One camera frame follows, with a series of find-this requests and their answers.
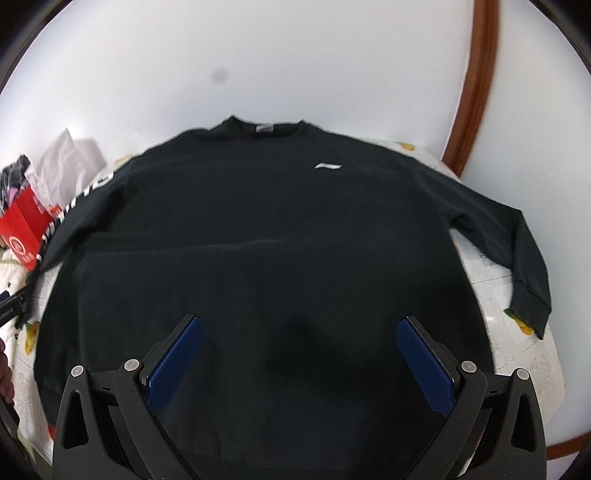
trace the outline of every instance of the wooden trim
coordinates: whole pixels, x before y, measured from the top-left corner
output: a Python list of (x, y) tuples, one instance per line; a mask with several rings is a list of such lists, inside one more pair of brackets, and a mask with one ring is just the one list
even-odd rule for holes
[(499, 0), (474, 0), (470, 60), (443, 162), (460, 176), (488, 101), (499, 37)]
[(573, 453), (579, 453), (589, 441), (591, 441), (591, 432), (584, 433), (566, 442), (550, 445), (546, 448), (546, 458), (548, 460), (556, 460), (557, 458), (566, 457)]

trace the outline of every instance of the metal screw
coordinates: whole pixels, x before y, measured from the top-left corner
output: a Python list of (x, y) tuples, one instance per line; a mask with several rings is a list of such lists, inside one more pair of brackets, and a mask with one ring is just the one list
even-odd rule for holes
[(462, 370), (464, 370), (464, 372), (467, 374), (472, 374), (477, 370), (477, 367), (474, 362), (466, 360), (465, 362), (462, 362)]
[(123, 365), (123, 368), (125, 368), (128, 372), (132, 372), (138, 367), (139, 360), (136, 360), (135, 358), (130, 358), (125, 362), (125, 365)]
[(527, 380), (530, 377), (530, 373), (524, 368), (518, 368), (517, 376), (522, 380)]
[(79, 377), (82, 375), (83, 371), (84, 371), (84, 367), (82, 365), (76, 365), (70, 373), (72, 374), (73, 377)]

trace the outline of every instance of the white bedsheet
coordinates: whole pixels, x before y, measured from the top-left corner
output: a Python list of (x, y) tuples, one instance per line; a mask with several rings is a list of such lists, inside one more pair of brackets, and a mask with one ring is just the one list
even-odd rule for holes
[[(393, 141), (368, 141), (412, 156), (457, 180), (449, 168), (421, 148)], [(452, 230), (450, 234), (480, 304), (491, 343), (495, 372), (508, 375), (516, 368), (525, 368), (530, 372), (543, 422), (547, 425), (565, 395), (562, 370), (550, 328), (546, 327), (544, 340), (537, 339), (533, 334), (526, 335), (516, 321), (504, 313), (511, 299), (511, 271), (492, 263), (460, 233)], [(21, 418), (21, 433), (50, 463), (53, 441), (48, 433), (34, 381), (33, 363), (38, 327), (36, 322), (41, 321), (60, 268), (61, 265), (58, 265), (39, 278), (33, 295), (30, 321), (34, 327), (23, 330), (19, 335), (14, 358), (15, 408)]]
[[(11, 250), (0, 251), (0, 293), (5, 290), (14, 295), (25, 285), (27, 270), (19, 262)], [(14, 322), (5, 323), (0, 327), (0, 338), (4, 341), (8, 358), (8, 366), (14, 367), (14, 358), (17, 347), (17, 330)]]

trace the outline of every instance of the white tissue paper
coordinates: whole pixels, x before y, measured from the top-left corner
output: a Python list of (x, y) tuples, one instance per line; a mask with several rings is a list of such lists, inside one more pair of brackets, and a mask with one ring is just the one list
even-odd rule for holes
[(25, 177), (41, 204), (51, 213), (56, 212), (56, 207), (63, 210), (105, 166), (99, 156), (85, 155), (77, 148), (68, 129), (51, 143), (41, 158), (30, 161)]

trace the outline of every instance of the sweatshirt cuff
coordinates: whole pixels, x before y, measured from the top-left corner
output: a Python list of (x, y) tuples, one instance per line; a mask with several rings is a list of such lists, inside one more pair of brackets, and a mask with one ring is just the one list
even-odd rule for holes
[(513, 295), (510, 307), (513, 314), (526, 325), (534, 329), (535, 335), (542, 340), (548, 316), (552, 308), (535, 293), (530, 292), (520, 281), (513, 283)]

